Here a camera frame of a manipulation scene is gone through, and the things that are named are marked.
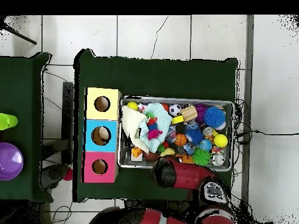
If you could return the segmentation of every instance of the green cup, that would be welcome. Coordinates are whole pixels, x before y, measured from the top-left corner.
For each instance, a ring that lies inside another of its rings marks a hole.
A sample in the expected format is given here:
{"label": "green cup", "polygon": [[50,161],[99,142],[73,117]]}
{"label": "green cup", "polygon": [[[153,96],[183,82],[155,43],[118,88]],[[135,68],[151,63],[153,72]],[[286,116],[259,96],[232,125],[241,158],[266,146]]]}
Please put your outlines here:
{"label": "green cup", "polygon": [[18,124],[18,119],[14,115],[0,113],[0,131],[15,127]]}

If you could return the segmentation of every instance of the soccer ball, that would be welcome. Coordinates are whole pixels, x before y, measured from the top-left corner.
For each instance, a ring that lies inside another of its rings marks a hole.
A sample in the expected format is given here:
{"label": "soccer ball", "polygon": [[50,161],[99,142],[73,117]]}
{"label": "soccer ball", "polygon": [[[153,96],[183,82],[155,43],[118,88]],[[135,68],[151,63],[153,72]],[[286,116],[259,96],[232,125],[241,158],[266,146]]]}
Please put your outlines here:
{"label": "soccer ball", "polygon": [[178,104],[173,104],[169,107],[169,114],[171,116],[179,116],[180,115],[180,111],[182,110],[182,107]]}

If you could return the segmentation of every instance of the circular hole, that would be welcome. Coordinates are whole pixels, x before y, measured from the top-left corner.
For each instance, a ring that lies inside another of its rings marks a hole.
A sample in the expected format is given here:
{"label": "circular hole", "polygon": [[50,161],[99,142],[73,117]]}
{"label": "circular hole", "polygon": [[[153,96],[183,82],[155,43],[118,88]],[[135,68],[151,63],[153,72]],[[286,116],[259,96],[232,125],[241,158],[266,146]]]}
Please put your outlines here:
{"label": "circular hole", "polygon": [[105,126],[96,127],[91,133],[92,141],[97,145],[106,145],[111,139],[111,133]]}
{"label": "circular hole", "polygon": [[103,174],[106,173],[108,169],[108,164],[102,160],[96,160],[92,163],[92,171],[96,174]]}
{"label": "circular hole", "polygon": [[110,100],[105,96],[100,96],[95,99],[95,109],[97,111],[105,112],[110,107]]}

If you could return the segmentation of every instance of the purple bowl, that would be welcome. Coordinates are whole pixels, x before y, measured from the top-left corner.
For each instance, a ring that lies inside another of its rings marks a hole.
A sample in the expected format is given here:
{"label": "purple bowl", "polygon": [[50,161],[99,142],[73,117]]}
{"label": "purple bowl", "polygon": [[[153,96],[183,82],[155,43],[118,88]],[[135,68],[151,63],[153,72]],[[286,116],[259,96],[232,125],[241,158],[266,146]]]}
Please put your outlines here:
{"label": "purple bowl", "polygon": [[0,180],[12,180],[23,169],[20,150],[7,142],[0,142]]}

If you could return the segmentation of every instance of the blue box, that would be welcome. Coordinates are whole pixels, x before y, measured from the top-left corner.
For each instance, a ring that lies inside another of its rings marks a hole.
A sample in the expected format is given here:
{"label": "blue box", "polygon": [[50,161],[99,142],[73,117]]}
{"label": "blue box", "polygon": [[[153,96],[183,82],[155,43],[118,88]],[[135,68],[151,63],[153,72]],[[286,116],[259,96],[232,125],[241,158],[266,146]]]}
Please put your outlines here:
{"label": "blue box", "polygon": [[[96,127],[106,127],[111,134],[111,139],[106,145],[97,145],[92,140],[92,132]],[[86,120],[85,151],[116,152],[117,150],[117,121]]]}

